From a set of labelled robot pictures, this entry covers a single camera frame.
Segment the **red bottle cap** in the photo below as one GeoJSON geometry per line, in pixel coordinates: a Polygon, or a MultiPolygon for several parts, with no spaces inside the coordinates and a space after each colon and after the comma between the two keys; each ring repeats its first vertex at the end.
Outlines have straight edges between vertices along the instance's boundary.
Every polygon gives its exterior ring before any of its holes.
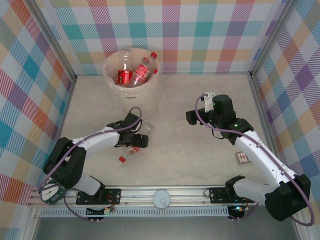
{"type": "Polygon", "coordinates": [[[154,51],[153,51],[150,55],[151,55],[151,57],[153,57],[154,59],[156,59],[157,56],[158,56],[154,51]]]}
{"type": "Polygon", "coordinates": [[[119,160],[120,160],[122,163],[124,163],[124,162],[126,161],[126,159],[125,159],[123,156],[119,157],[119,160]]]}

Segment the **red label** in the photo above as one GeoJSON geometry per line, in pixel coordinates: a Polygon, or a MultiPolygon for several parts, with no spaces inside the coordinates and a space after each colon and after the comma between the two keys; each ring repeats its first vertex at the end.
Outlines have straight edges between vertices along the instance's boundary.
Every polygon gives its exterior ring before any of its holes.
{"type": "Polygon", "coordinates": [[[129,80],[132,76],[132,71],[119,70],[118,71],[118,84],[130,84],[129,80]]]}
{"type": "Polygon", "coordinates": [[[143,66],[142,64],[139,64],[139,66],[136,68],[134,72],[141,76],[144,81],[150,73],[149,69],[146,66],[143,66]]]}

